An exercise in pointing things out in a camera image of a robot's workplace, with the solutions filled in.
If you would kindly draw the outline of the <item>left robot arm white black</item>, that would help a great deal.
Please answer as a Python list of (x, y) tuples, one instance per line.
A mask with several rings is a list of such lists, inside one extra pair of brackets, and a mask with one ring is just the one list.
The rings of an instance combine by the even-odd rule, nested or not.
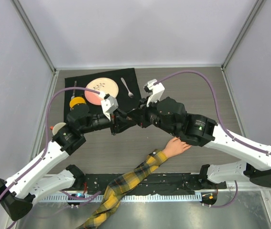
[(136, 125), (116, 105), (106, 104), (104, 108), (102, 114), (91, 114), (87, 104), (73, 105), (67, 121), (54, 126), (54, 135), (44, 150), (10, 178), (0, 178), (0, 204), (11, 220), (22, 219), (37, 202), (52, 193), (83, 187), (85, 174), (75, 165), (51, 178), (44, 175), (78, 150), (86, 142), (86, 133), (109, 128), (115, 135)]

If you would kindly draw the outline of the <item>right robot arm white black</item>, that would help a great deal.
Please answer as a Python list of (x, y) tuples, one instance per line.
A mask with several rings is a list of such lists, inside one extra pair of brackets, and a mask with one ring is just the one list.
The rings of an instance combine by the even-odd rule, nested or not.
[(271, 145), (228, 131), (203, 115), (189, 114), (182, 103), (170, 97), (151, 104), (144, 99), (127, 116), (142, 128), (154, 125), (188, 145), (215, 149), (239, 159), (235, 163), (203, 165), (198, 176), (203, 188), (233, 180), (271, 187)]

